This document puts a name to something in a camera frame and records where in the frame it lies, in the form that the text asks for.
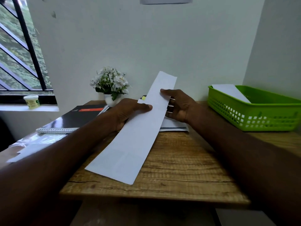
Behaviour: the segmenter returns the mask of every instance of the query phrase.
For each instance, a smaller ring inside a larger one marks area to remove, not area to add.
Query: window frame
[[[47,86],[45,84],[45,80],[42,75],[42,71],[39,65],[39,61],[36,57],[36,53],[34,51],[32,41],[30,39],[30,35],[28,33],[28,29],[21,11],[21,7],[18,3],[18,0],[12,0],[13,5],[15,7],[15,11],[11,9],[9,6],[7,6],[5,3],[0,3],[6,10],[9,11],[10,14],[12,14],[15,18],[18,19],[21,30],[23,32],[25,43],[20,40],[16,35],[14,35],[9,29],[7,29],[4,25],[0,23],[0,28],[5,31],[11,38],[13,38],[16,42],[18,42],[24,49],[26,49],[31,56],[32,63],[36,69],[36,71],[33,71],[29,66],[27,66],[24,62],[22,62],[18,57],[16,57],[13,53],[11,53],[8,49],[6,49],[0,42],[0,49],[4,51],[8,56],[10,56],[12,59],[14,59],[19,65],[21,65],[25,71],[32,74],[36,79],[39,80],[41,89],[33,89],[31,86],[29,86],[24,80],[22,80],[19,76],[17,76],[15,73],[13,73],[9,68],[7,68],[3,63],[0,62],[0,68],[5,71],[7,74],[9,74],[11,77],[13,77],[17,82],[19,82],[22,86],[24,86],[27,90],[20,90],[20,89],[13,89],[10,86],[8,86],[6,83],[4,83],[2,80],[0,80],[0,85],[4,88],[0,91],[24,91],[24,92],[39,92],[39,91],[53,91],[52,89],[47,89]],[[26,95],[0,95],[0,103],[2,104],[26,104],[23,97]],[[54,95],[39,95],[39,101],[40,104],[49,104],[49,105],[56,105],[56,99]]]

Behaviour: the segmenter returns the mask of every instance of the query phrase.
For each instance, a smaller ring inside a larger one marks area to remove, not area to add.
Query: green basket
[[[209,86],[208,104],[242,131],[292,131],[301,120],[301,100],[236,86],[251,102],[246,103]]]

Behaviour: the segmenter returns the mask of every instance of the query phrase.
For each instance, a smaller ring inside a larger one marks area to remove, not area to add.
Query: forearm
[[[275,222],[300,222],[301,159],[243,133],[208,107],[189,124],[222,156],[236,181]]]
[[[11,224],[59,190],[78,163],[112,131],[109,113],[101,114],[51,146],[0,171],[0,224]]]

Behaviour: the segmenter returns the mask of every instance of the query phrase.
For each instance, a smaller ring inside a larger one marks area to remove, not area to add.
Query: table
[[[301,136],[294,132],[249,133],[301,156]],[[222,167],[209,144],[190,128],[159,132],[134,184],[86,171],[84,168],[112,141],[107,138],[60,191],[63,197],[112,196],[194,200],[248,207],[251,201]]]

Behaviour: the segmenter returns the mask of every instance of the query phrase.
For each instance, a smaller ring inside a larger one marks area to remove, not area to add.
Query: yellow object
[[[34,109],[40,107],[39,96],[38,95],[28,95],[23,97],[28,105],[29,109]]]

